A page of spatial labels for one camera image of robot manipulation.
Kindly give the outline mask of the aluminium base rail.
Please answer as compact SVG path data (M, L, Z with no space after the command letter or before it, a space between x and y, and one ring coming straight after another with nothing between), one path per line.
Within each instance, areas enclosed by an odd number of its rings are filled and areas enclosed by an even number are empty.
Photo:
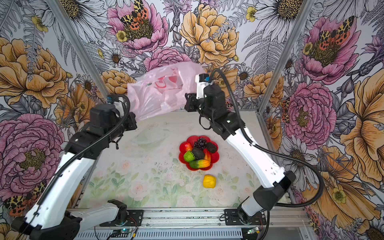
M91 227L77 235L78 240L315 240L303 209L273 208L267 224L226 226L224 209L229 208L147 208L140 227ZM247 231L259 227L260 233ZM133 234L115 235L119 229L134 229Z

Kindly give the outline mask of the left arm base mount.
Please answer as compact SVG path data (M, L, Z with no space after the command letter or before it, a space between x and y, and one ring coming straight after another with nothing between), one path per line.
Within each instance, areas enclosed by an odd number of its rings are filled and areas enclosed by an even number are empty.
M117 217L111 222L100 224L101 227L140 227L144 210L119 210Z

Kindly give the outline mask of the dark brown toy avocado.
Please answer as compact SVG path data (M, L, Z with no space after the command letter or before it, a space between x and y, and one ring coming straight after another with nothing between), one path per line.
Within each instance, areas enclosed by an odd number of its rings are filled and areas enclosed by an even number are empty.
M203 160L203 159L205 159L205 153L200 148L193 148L192 149L192 154L194 155L195 160Z

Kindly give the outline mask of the red toy apple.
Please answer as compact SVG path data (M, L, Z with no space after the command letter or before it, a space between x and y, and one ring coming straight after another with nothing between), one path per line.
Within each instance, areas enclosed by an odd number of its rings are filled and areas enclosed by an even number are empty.
M192 151L193 145L191 145L189 142L183 142L180 144L179 150L181 153L186 153L188 151Z

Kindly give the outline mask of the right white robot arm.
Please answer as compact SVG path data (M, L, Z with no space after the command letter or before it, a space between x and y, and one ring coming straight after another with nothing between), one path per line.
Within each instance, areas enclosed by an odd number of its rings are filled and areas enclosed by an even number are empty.
M216 85L198 87L196 93L186 94L185 110L198 112L210 122L211 129L229 143L247 162L261 186L238 207L242 223L262 211L270 211L285 195L296 176L276 164L270 154L257 145L239 111L227 109L225 93Z

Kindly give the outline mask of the green yellow toy mango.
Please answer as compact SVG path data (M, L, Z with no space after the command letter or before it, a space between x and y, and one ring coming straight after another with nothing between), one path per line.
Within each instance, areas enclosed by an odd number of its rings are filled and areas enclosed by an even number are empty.
M205 159L189 162L189 166L192 169L204 169L204 168L208 168L210 165L211 165L211 162Z

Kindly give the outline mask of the pink plastic bag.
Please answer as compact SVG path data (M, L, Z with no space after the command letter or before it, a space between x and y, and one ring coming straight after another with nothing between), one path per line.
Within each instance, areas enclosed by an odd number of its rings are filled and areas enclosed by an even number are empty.
M131 112L136 121L153 118L185 106L185 94L197 92L196 76L204 74L201 65L193 62L155 68L127 85Z

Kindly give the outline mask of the dark purple toy grapes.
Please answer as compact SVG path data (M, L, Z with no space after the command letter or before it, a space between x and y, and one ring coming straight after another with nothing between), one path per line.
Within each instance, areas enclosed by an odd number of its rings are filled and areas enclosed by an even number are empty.
M198 138L195 143L194 147L198 148L200 150L204 150L207 147L207 140L205 138Z

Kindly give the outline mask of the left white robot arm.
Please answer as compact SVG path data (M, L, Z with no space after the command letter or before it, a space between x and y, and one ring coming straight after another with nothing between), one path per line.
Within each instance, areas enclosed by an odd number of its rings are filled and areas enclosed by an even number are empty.
M11 229L31 240L73 240L78 233L104 223L124 225L127 206L110 200L85 212L69 212L68 203L83 176L111 143L118 144L124 132L137 128L135 114L124 96L97 105L91 121L65 147L58 170L47 188L24 217L17 217Z

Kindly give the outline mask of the green toy lime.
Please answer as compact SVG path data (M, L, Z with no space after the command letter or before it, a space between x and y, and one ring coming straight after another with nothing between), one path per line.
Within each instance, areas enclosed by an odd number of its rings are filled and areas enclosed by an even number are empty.
M183 159L185 162L190 163L196 159L195 155L192 153L192 151L187 151L183 155Z

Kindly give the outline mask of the red flower-shaped plate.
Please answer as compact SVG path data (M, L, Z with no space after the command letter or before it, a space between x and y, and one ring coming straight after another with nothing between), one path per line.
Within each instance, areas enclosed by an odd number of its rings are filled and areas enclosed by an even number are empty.
M187 138L187 140L186 140L185 142L189 142L191 145L193 145L193 148L194 148L194 143L195 143L195 141L196 141L198 138L205 138L205 139L207 140L207 143L212 142L213 144L215 144L215 145L218 147L218 145L217 145L214 141L212 141L209 137L207 137L207 136L190 136L190 137ZM198 170L208 171L208 170L210 170L210 169L213 167L213 165L214 165L215 163L217 163L217 162L219 161L219 159L220 159L220 155L219 155L219 147L218 147L218 151L217 151L216 153L214 153L214 154L211 154L211 157L212 157L212 159L211 159L211 165L210 165L208 168L204 168L204 169L192 169L192 168L189 166L189 163L187 163L187 162L184 161L184 159L183 159L183 155L184 155L184 153L181 153L181 152L179 153L179 162L181 162L182 164L184 164L184 165L185 165L189 170L191 170L191 171L198 171Z

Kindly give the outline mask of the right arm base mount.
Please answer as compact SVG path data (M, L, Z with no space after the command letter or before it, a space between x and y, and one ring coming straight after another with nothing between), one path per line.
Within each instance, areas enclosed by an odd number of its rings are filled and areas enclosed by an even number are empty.
M267 224L267 217L264 213L258 212L249 217L238 209L224 209L224 220L226 226L261 226Z

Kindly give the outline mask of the green circuit board right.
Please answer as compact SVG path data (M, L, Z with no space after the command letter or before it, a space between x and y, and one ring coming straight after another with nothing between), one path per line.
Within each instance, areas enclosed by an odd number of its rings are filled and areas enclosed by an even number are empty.
M259 234L259 233L260 233L260 229L259 229L259 227L254 227L254 228L249 229L249 230L247 231L247 234L248 234L248 235Z

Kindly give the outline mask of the yellow toy fruit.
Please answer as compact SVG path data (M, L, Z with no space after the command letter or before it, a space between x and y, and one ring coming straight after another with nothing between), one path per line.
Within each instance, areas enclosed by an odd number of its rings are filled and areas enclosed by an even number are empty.
M203 187L206 189L214 189L216 187L217 179L212 175L205 175L203 178Z

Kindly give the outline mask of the orange red toy fruit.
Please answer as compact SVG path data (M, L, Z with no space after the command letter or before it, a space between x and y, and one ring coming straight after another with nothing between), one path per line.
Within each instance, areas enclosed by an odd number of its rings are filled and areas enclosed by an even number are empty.
M207 160L208 162L211 162L211 159L212 159L211 153L207 149L204 149L203 152L205 154L204 160Z

